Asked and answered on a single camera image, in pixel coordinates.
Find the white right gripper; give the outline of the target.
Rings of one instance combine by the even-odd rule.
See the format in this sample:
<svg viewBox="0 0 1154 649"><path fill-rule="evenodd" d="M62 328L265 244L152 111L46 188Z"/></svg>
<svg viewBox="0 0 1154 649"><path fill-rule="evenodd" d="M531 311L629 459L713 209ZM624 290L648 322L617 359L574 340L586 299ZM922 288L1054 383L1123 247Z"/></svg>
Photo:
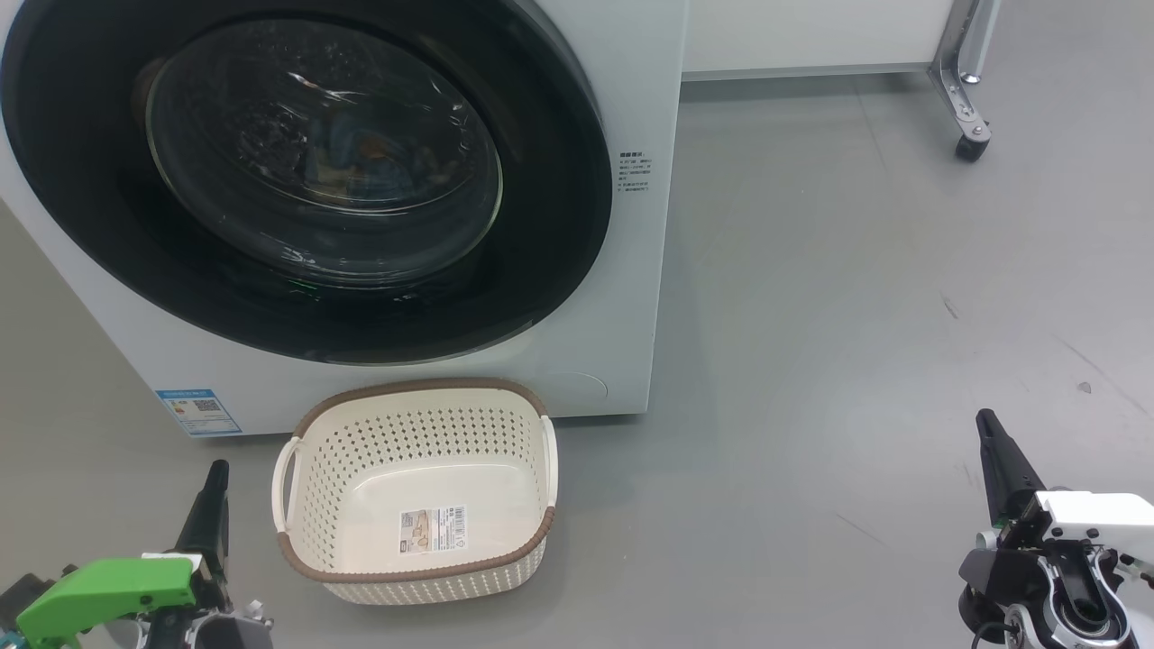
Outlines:
<svg viewBox="0 0 1154 649"><path fill-rule="evenodd" d="M1118 552L1154 552L1154 503L1131 493L1046 490L992 409L977 410L992 547L1039 549L1050 540L1088 542Z"/></svg>

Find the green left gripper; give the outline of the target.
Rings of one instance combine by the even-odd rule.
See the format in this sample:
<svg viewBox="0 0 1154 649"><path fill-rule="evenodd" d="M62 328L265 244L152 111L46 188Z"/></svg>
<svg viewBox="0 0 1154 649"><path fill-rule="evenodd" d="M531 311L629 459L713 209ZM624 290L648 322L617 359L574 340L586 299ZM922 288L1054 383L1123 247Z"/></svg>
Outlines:
<svg viewBox="0 0 1154 649"><path fill-rule="evenodd" d="M87 631L129 622L138 646L189 646L195 621L226 611L228 475L228 461L215 460L177 552L84 564L21 605L18 644L78 646Z"/></svg>

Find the blue cartoon print garment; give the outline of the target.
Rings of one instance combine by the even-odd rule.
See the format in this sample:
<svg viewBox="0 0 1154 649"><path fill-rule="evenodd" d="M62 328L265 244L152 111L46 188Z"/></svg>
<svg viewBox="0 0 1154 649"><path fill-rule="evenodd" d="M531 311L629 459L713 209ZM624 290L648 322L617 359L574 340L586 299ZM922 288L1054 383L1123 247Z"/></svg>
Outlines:
<svg viewBox="0 0 1154 649"><path fill-rule="evenodd" d="M314 120L307 144L306 188L337 200L413 200L448 185L454 172L427 149L388 135L372 119L352 112Z"/></svg>

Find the black round glass machine door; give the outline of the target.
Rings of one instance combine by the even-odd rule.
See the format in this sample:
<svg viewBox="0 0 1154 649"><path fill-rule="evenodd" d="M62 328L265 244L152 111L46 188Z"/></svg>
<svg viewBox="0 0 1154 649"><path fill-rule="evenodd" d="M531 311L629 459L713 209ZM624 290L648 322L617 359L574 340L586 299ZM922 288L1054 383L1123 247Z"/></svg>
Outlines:
<svg viewBox="0 0 1154 649"><path fill-rule="evenodd" d="M450 182L309 191L309 126L337 112ZM306 361L490 346L556 311L609 229L594 92L535 0L22 0L0 115L20 177L104 271Z"/></svg>

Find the cream basket with brown rim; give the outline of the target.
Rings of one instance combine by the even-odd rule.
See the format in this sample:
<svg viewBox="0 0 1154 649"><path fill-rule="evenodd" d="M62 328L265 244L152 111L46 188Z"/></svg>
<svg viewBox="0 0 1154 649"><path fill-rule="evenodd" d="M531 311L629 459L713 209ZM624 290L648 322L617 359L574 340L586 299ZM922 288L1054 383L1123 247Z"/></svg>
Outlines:
<svg viewBox="0 0 1154 649"><path fill-rule="evenodd" d="M339 599L407 607L523 585L544 562L559 497L545 404L507 379L418 379L335 395L276 461L283 555ZM400 512L467 507L469 547L400 555Z"/></svg>

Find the basket product label sticker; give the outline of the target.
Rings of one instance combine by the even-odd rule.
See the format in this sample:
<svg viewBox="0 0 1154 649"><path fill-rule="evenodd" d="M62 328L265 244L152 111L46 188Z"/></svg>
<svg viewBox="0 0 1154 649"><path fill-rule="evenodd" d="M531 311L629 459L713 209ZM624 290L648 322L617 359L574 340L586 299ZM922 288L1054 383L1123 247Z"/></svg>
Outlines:
<svg viewBox="0 0 1154 649"><path fill-rule="evenodd" d="M398 545L400 555L467 549L467 507L460 505L400 512Z"/></svg>

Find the white washing machine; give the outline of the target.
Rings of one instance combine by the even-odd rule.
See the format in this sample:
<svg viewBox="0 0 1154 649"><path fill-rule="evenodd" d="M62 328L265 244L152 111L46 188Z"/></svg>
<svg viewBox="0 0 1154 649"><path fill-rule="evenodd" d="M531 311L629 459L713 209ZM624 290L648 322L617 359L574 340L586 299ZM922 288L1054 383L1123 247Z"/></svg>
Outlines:
<svg viewBox="0 0 1154 649"><path fill-rule="evenodd" d="M589 275L556 311L490 346L432 361L325 364L187 324L125 288L50 219L18 174L3 115L0 201L156 398L157 390L211 389L242 435L287 433L335 394L412 379L511 379L544 400L550 416L642 415L650 401L690 0L535 2L569 42L594 92L609 146L609 229Z"/></svg>

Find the blue energy label sticker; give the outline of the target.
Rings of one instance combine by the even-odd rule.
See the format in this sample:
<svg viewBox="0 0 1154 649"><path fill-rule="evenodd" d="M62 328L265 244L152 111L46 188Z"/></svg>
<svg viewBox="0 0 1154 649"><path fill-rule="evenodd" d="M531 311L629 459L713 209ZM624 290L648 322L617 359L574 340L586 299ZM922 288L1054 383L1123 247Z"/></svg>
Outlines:
<svg viewBox="0 0 1154 649"><path fill-rule="evenodd" d="M211 389L157 390L156 395L179 426L193 438L243 434L243 430Z"/></svg>

